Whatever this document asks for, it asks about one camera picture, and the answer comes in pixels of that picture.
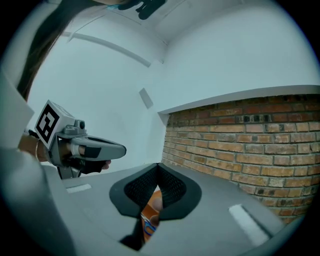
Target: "white wall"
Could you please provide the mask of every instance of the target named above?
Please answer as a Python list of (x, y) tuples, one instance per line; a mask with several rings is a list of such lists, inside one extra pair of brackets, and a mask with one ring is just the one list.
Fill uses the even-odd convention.
[(111, 171), (142, 165), (148, 160), (145, 129), (152, 129), (153, 118), (136, 81), (147, 70), (105, 46), (79, 39), (67, 43), (67, 38), (61, 37), (32, 85), (28, 104), (35, 115), (28, 127), (35, 126), (50, 99), (85, 120), (88, 134), (126, 146), (126, 156), (113, 160)]
[(271, 2), (258, 2), (214, 15), (169, 44), (163, 79), (148, 90), (163, 113), (267, 94), (319, 92), (288, 87), (293, 85), (320, 85), (319, 63), (289, 16)]

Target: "gray surface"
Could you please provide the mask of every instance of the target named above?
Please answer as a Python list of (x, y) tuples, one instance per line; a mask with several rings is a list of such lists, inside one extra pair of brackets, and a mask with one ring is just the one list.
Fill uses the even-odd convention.
[(284, 225), (269, 209), (233, 183), (205, 173), (168, 165), (197, 182), (202, 189), (199, 205), (184, 219), (162, 221), (152, 239), (141, 249), (147, 255), (237, 256), (253, 246), (228, 208), (242, 204), (257, 214), (274, 234)]
[[(133, 230), (135, 220), (121, 216), (109, 198), (111, 186), (148, 165), (63, 181), (66, 188), (89, 184), (91, 189), (70, 194), (90, 221), (115, 240)], [(162, 221), (149, 242), (140, 250), (151, 256), (224, 255), (236, 256), (253, 249), (251, 242), (230, 215), (229, 207), (242, 204), (272, 235), (284, 224), (255, 198), (233, 183), (188, 168), (175, 171), (196, 181), (202, 189), (198, 206), (184, 219)]]
[(142, 255), (103, 233), (73, 203), (56, 168), (0, 148), (1, 196), (28, 235), (53, 255)]
[(84, 176), (76, 179), (65, 179), (65, 188), (89, 184), (90, 189), (70, 194), (73, 202), (83, 211), (86, 217), (105, 234), (116, 241), (131, 235), (137, 219), (122, 216), (111, 202), (111, 186), (123, 178), (141, 171), (149, 164), (112, 173)]

